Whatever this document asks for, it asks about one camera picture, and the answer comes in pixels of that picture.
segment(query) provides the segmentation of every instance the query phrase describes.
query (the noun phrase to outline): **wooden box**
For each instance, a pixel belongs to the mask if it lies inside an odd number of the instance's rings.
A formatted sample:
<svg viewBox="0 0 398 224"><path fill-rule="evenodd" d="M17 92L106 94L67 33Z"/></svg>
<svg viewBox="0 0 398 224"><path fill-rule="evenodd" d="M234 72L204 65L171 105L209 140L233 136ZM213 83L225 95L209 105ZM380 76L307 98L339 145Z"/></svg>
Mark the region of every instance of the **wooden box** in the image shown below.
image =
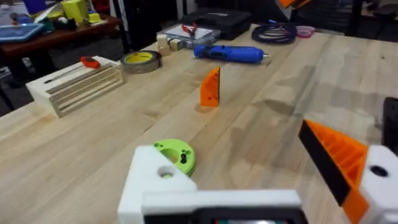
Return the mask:
<svg viewBox="0 0 398 224"><path fill-rule="evenodd" d="M79 62L27 83L35 103L60 118L124 84L119 63L93 58L100 68L87 68Z"/></svg>

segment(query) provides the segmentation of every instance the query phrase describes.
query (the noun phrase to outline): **green 3d printed part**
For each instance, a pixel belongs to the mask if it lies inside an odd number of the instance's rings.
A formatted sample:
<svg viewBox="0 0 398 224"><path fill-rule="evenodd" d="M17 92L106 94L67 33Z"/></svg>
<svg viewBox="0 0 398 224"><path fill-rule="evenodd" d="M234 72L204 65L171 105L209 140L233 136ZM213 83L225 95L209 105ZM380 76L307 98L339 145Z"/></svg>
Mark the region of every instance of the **green 3d printed part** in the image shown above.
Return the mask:
<svg viewBox="0 0 398 224"><path fill-rule="evenodd" d="M154 146L184 174L191 176L195 170L195 151L187 143L178 139L157 141Z"/></svg>

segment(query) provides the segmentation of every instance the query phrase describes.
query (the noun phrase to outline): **screen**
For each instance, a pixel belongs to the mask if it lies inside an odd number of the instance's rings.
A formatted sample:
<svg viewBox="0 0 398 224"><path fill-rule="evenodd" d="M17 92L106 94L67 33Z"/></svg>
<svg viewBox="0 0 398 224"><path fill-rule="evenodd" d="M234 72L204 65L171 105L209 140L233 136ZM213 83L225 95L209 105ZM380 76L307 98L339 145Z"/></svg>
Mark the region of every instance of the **screen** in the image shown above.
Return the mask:
<svg viewBox="0 0 398 224"><path fill-rule="evenodd" d="M215 224L289 224L287 220L217 220Z"/></svg>

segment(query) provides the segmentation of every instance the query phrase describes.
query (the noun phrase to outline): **roll of tape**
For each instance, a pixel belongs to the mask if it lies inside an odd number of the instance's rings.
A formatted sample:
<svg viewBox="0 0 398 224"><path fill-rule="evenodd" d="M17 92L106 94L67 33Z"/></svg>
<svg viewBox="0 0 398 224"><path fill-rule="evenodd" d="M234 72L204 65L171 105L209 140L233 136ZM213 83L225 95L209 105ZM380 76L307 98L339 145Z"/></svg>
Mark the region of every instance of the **roll of tape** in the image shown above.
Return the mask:
<svg viewBox="0 0 398 224"><path fill-rule="evenodd" d="M158 69L162 56L153 50L140 50L122 57L123 71L126 73L147 73Z"/></svg>

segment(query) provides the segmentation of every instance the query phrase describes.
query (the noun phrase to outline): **chair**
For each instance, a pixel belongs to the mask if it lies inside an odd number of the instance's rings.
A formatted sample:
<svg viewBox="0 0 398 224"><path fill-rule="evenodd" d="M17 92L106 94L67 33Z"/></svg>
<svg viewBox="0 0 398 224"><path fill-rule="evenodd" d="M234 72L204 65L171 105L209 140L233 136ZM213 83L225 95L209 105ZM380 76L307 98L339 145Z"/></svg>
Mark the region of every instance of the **chair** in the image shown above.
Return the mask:
<svg viewBox="0 0 398 224"><path fill-rule="evenodd" d="M373 11L373 15L380 22L380 28L376 32L375 39L378 39L387 24L393 23L397 17L398 4L385 4Z"/></svg>
<svg viewBox="0 0 398 224"><path fill-rule="evenodd" d="M296 9L291 22L355 36L361 18L362 0L314 0Z"/></svg>

